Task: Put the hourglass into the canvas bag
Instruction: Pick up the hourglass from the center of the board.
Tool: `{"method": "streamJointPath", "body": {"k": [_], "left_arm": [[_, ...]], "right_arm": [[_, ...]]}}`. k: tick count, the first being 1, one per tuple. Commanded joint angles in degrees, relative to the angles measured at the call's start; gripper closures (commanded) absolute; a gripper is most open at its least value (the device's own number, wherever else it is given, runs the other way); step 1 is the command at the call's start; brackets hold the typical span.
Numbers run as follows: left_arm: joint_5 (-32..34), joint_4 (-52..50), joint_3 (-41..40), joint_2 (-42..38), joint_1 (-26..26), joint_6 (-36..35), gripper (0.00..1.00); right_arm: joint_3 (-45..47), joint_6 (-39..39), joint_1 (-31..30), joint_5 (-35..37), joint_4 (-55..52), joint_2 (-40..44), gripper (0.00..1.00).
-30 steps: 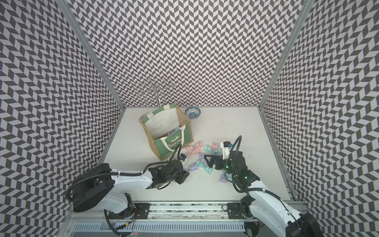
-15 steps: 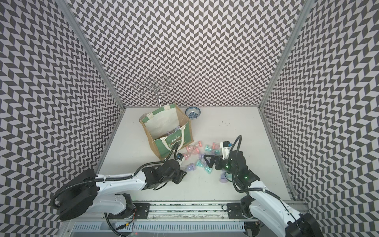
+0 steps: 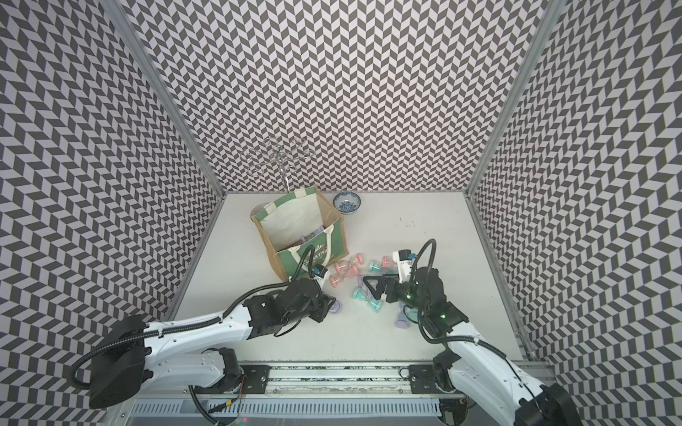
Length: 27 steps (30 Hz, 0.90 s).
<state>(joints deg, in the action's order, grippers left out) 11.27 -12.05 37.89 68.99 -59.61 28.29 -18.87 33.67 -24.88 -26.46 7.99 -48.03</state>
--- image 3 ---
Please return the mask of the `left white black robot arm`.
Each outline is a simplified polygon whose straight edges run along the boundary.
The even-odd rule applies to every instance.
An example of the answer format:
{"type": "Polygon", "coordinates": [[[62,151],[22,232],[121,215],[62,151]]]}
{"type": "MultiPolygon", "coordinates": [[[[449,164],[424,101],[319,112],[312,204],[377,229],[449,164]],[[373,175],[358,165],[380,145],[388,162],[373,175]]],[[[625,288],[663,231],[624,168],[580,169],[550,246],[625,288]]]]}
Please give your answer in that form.
{"type": "Polygon", "coordinates": [[[67,383],[87,392],[91,408],[109,408],[147,389],[187,386],[235,392],[246,380],[234,344],[282,337],[304,319],[323,322],[337,300],[315,279],[269,284],[241,295],[226,310],[184,321],[117,322],[99,345],[75,361],[67,383]]]}

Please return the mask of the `brown green canvas bag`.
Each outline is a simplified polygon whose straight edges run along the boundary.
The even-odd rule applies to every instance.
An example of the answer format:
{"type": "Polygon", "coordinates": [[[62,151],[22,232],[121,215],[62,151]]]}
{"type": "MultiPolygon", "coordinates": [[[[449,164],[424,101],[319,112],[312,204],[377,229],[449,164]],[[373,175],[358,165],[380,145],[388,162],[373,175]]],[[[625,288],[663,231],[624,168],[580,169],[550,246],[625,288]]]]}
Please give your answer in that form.
{"type": "Polygon", "coordinates": [[[316,186],[302,187],[252,211],[251,221],[266,247],[270,266],[281,280],[289,280],[307,247],[314,262],[332,266],[349,255],[343,215],[316,186]],[[301,243],[302,236],[323,226],[325,231],[301,243]]]}

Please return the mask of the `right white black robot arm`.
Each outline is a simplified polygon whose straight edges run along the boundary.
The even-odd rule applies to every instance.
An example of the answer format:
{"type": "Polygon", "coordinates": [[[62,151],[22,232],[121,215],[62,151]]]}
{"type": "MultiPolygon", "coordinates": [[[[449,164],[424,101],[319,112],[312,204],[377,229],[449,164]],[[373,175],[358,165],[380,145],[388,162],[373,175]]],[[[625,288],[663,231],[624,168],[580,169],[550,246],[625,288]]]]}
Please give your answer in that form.
{"type": "Polygon", "coordinates": [[[435,382],[461,392],[500,425],[581,425],[577,405],[557,383],[531,376],[493,344],[449,301],[439,272],[420,267],[410,278],[365,276],[372,297],[416,311],[420,334],[445,351],[433,359],[435,382]]]}

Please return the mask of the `pink hourglass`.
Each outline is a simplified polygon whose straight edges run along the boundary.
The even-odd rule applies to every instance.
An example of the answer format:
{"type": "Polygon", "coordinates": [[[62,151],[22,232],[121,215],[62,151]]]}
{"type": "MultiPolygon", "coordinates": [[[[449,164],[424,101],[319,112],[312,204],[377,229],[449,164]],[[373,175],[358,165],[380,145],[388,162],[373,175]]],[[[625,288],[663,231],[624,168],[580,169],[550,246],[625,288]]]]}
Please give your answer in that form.
{"type": "Polygon", "coordinates": [[[355,277],[361,274],[360,269],[364,264],[364,255],[362,255],[362,253],[357,253],[348,260],[340,260],[337,262],[335,264],[335,270],[339,277],[355,277]]]}

